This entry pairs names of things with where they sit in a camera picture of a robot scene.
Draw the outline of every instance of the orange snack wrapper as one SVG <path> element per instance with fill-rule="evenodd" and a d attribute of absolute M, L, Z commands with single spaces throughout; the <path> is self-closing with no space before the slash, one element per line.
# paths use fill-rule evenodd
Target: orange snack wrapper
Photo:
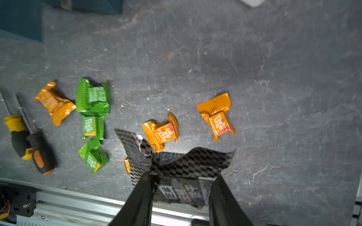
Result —
<path fill-rule="evenodd" d="M 125 168 L 128 174 L 131 174 L 131 169 L 130 169 L 130 162 L 128 161 L 128 157 L 125 158 Z"/>
<path fill-rule="evenodd" d="M 62 120 L 75 109 L 75 104 L 73 104 L 70 100 L 60 98 L 53 91 L 55 86 L 55 82 L 48 83 L 37 94 L 34 101 L 40 102 L 53 118 L 54 125 L 59 126 Z"/>
<path fill-rule="evenodd" d="M 167 115 L 169 123 L 157 124 L 148 121 L 142 125 L 147 140 L 155 153 L 163 151 L 164 143 L 175 139 L 178 141 L 178 123 L 172 113 Z"/>
<path fill-rule="evenodd" d="M 230 98 L 227 93 L 197 105 L 198 112 L 211 127 L 215 141 L 219 141 L 219 136 L 229 131 L 231 135 L 235 135 L 234 128 L 225 117 L 225 113 L 229 111 L 230 107 Z"/>

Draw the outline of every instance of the screwdriver shaft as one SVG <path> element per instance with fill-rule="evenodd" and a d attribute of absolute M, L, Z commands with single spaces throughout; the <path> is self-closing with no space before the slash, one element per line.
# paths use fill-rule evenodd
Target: screwdriver shaft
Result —
<path fill-rule="evenodd" d="M 29 132 L 30 132 L 31 134 L 33 134 L 34 132 L 33 132 L 33 130 L 31 129 L 31 127 L 30 127 L 30 125 L 29 125 L 29 123 L 28 123 L 28 120 L 26 119 L 26 116 L 25 116 L 23 107 L 20 105 L 18 96 L 17 96 L 16 94 L 14 95 L 14 99 L 15 99 L 15 102 L 16 102 L 19 110 L 20 110 L 21 116 L 23 117 L 23 120 L 24 120 L 26 126 L 28 127 Z"/>
<path fill-rule="evenodd" d="M 3 98 L 1 92 L 0 92 L 0 101 L 2 101 L 2 102 L 4 103 L 5 109 L 6 109 L 7 113 L 8 113 L 8 115 L 11 115 L 10 110 L 9 110 L 9 107 L 8 107 L 8 105 L 6 104 L 5 99 Z"/>

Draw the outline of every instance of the screwdriver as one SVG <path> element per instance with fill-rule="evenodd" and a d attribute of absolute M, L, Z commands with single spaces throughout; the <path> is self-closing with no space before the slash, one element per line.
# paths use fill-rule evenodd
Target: screwdriver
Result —
<path fill-rule="evenodd" d="M 21 123 L 21 117 L 19 115 L 12 115 L 10 110 L 0 92 L 0 100 L 4 103 L 5 109 L 8 112 L 9 116 L 4 118 L 5 125 L 8 126 L 11 134 L 11 142 L 13 144 L 14 150 L 21 157 L 22 160 L 31 159 L 33 149 L 27 141 L 26 137 L 29 135 L 28 131 L 25 130 L 23 124 Z"/>
<path fill-rule="evenodd" d="M 31 147 L 33 148 L 33 162 L 43 176 L 49 175 L 54 172 L 55 168 L 55 158 L 53 152 L 49 148 L 42 133 L 40 131 L 33 132 L 33 130 L 31 129 L 25 117 L 23 107 L 20 105 L 19 99 L 16 94 L 14 96 L 14 99 L 30 132 L 30 135 L 27 136 L 26 139 L 29 141 Z"/>

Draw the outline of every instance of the yellow screwdriver handle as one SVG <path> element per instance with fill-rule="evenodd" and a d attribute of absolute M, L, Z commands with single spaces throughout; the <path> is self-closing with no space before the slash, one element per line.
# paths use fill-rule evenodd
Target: yellow screwdriver handle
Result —
<path fill-rule="evenodd" d="M 18 153 L 22 160 L 31 159 L 33 149 L 26 140 L 29 133 L 21 123 L 21 117 L 19 115 L 10 115 L 4 118 L 4 123 L 10 130 L 12 144 L 16 153 Z"/>

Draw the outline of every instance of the green snack wrapper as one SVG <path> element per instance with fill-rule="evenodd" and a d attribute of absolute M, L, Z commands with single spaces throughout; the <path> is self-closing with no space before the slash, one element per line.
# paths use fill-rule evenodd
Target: green snack wrapper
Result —
<path fill-rule="evenodd" d="M 84 159 L 87 166 L 93 173 L 102 169 L 108 163 L 108 156 L 101 150 L 101 142 L 98 137 L 89 140 L 78 154 Z"/>
<path fill-rule="evenodd" d="M 92 87 L 87 79 L 80 79 L 75 99 L 81 115 L 106 116 L 111 102 L 109 85 L 102 82 L 102 87 Z"/>
<path fill-rule="evenodd" d="M 97 136 L 100 140 L 104 138 L 104 116 L 95 117 L 95 116 L 85 116 L 83 117 L 83 140 L 87 136 Z"/>

